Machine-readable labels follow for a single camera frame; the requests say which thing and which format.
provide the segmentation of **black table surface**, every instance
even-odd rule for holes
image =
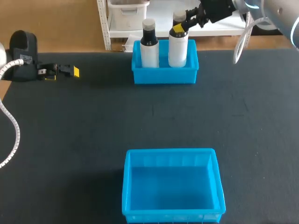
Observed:
[[[80,79],[12,83],[3,101],[21,127],[0,169],[1,224],[124,224],[128,149],[214,148],[225,224],[299,222],[299,55],[199,52],[195,85],[133,84],[131,55],[42,54]],[[0,112],[0,158],[14,128]]]

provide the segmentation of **white cable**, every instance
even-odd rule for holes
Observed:
[[[248,27],[246,27],[244,29],[244,32],[242,33],[242,35],[240,36],[239,38],[239,41],[235,47],[235,51],[234,51],[234,59],[233,59],[233,63],[234,64],[237,64],[237,62],[239,61],[240,59],[240,56],[241,56],[241,53],[243,51],[243,48],[242,48],[242,43],[244,43],[244,39],[248,33],[248,31],[250,31],[250,29],[252,29],[256,24],[259,24],[261,22],[269,22],[269,20],[266,18],[260,18],[258,20],[255,20],[253,23],[251,23]]]
[[[251,35],[252,28],[255,25],[257,25],[257,24],[259,24],[261,22],[267,22],[267,23],[272,24],[271,20],[265,14],[264,4],[265,4],[265,1],[261,0],[261,11],[262,11],[263,17],[260,18],[260,19],[258,19],[258,20],[255,20],[254,22],[252,22],[251,24],[249,24],[247,27],[245,27],[242,35],[240,36],[239,41],[238,41],[238,43],[237,43],[237,45],[235,47],[235,51],[234,51],[234,58],[233,58],[233,63],[234,64],[238,63],[238,61],[239,61],[239,59],[241,57],[241,54],[243,52],[246,39],[248,39],[248,35],[249,34]]]
[[[0,80],[2,79],[4,73],[11,67],[16,66],[16,65],[23,65],[24,61],[22,59],[17,59],[14,61],[11,61],[4,65],[4,67],[0,70]],[[1,99],[0,99],[0,109],[3,111],[3,113],[11,120],[11,122],[14,125],[15,128],[15,143],[14,143],[14,148],[11,151],[11,153],[8,155],[8,157],[0,163],[0,169],[4,167],[14,156],[15,152],[17,151],[20,143],[20,138],[21,138],[21,132],[20,132],[20,127],[18,125],[18,122],[14,119],[14,117],[11,115],[11,113],[5,108],[3,105]]]

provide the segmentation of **plastic container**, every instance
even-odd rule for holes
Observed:
[[[117,30],[142,29],[142,21],[146,18],[149,1],[143,0],[108,0],[109,11]]]
[[[129,150],[122,213],[128,223],[219,222],[225,202],[215,151]]]
[[[159,68],[142,68],[140,41],[134,42],[132,71],[135,84],[194,84],[199,62],[194,40],[188,41],[187,61],[183,68],[172,68],[168,63],[169,41],[159,40]]]
[[[141,64],[143,68],[159,68],[159,40],[155,32],[155,20],[142,22],[143,37],[140,40]]]

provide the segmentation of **blue plastic bin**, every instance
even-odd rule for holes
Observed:
[[[135,84],[194,84],[199,69],[195,40],[188,41],[187,62],[183,68],[168,64],[168,40],[159,40],[160,68],[142,68],[140,41],[134,42],[132,71]]]
[[[122,213],[128,223],[219,222],[225,202],[215,151],[129,150]]]

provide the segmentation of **white bottle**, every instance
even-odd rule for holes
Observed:
[[[173,13],[173,25],[186,20],[186,11]],[[168,63],[173,68],[181,68],[186,65],[188,49],[188,31],[175,33],[173,29],[169,32]]]
[[[159,40],[155,32],[155,20],[142,22],[143,37],[140,40],[141,62],[143,68],[159,68]]]

